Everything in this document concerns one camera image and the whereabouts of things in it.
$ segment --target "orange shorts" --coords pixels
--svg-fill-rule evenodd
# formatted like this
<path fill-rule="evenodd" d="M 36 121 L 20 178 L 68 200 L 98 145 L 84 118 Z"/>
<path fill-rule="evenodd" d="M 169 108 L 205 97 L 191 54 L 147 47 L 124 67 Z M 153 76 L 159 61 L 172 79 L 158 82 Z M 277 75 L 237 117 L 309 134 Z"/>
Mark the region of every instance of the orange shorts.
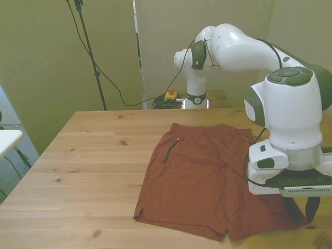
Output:
<path fill-rule="evenodd" d="M 249 192 L 243 163 L 250 129 L 223 124 L 183 127 L 174 123 L 155 148 L 134 219 L 220 241 L 298 228 L 280 195 Z"/>

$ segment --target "zipper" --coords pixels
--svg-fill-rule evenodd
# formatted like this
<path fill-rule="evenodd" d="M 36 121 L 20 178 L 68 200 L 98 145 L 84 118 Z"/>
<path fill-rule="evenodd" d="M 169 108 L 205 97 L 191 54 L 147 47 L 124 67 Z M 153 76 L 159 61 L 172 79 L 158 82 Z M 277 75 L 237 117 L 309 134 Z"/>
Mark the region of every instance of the zipper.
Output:
<path fill-rule="evenodd" d="M 176 144 L 177 144 L 177 142 L 178 142 L 179 140 L 180 140 L 180 139 L 177 138 L 177 139 L 175 140 L 174 144 L 172 144 L 172 146 L 168 149 L 167 154 L 166 154 L 166 157 L 165 157 L 165 160 L 164 160 L 164 163 L 167 162 L 167 160 L 168 160 L 168 158 L 169 158 L 169 156 L 170 156 L 170 153 L 171 153 L 172 149 L 176 146 Z"/>

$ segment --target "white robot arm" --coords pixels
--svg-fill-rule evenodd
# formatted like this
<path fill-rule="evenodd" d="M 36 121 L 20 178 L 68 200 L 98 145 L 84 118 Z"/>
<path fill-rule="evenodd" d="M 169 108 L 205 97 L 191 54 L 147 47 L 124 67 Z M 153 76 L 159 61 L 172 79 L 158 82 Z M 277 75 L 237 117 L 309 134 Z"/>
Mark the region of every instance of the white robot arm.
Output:
<path fill-rule="evenodd" d="M 332 150 L 322 150 L 320 131 L 322 111 L 332 103 L 328 70 L 230 24 L 206 27 L 188 51 L 175 54 L 174 63 L 183 65 L 187 78 L 186 108 L 206 108 L 199 70 L 214 63 L 233 72 L 273 71 L 251 86 L 244 99 L 248 118 L 270 131 L 269 139 L 250 147 L 249 190 L 256 195 L 332 196 Z"/>

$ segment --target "wooden table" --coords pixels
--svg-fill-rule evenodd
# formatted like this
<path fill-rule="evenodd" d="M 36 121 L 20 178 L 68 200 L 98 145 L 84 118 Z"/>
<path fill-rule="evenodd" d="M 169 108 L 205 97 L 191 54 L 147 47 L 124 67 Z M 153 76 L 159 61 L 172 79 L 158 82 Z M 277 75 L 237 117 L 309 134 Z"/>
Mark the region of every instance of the wooden table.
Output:
<path fill-rule="evenodd" d="M 132 219 L 151 153 L 171 123 L 260 127 L 242 109 L 76 113 L 0 206 L 1 249 L 332 248 L 332 198 L 319 229 L 216 242 Z M 332 145 L 332 120 L 322 132 Z M 303 209 L 306 199 L 299 199 Z"/>

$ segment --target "wall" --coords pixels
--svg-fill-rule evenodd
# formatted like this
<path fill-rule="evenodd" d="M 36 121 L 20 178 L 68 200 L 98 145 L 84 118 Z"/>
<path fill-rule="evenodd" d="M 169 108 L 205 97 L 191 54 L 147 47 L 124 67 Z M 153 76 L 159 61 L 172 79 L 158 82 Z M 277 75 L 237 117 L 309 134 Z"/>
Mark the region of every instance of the wall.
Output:
<path fill-rule="evenodd" d="M 13 123 L 18 125 L 21 123 L 1 87 L 0 87 L 0 111 L 2 113 L 1 125 L 7 125 Z"/>
<path fill-rule="evenodd" d="M 331 0 L 276 0 L 267 40 L 332 72 L 331 10 Z"/>
<path fill-rule="evenodd" d="M 128 103 L 141 101 L 133 1 L 84 0 L 82 9 L 98 65 Z M 103 109 L 65 0 L 1 1 L 0 34 L 0 83 L 38 153 L 74 112 Z M 108 109 L 124 109 L 114 87 L 101 81 Z"/>
<path fill-rule="evenodd" d="M 136 0 L 147 98 L 166 90 L 177 73 L 175 52 L 187 48 L 204 27 L 231 23 L 249 36 L 265 39 L 272 7 L 272 0 Z M 224 90 L 232 106 L 242 107 L 258 72 L 210 70 L 205 74 L 208 90 Z M 180 76 L 174 87 L 185 91 L 185 78 Z"/>

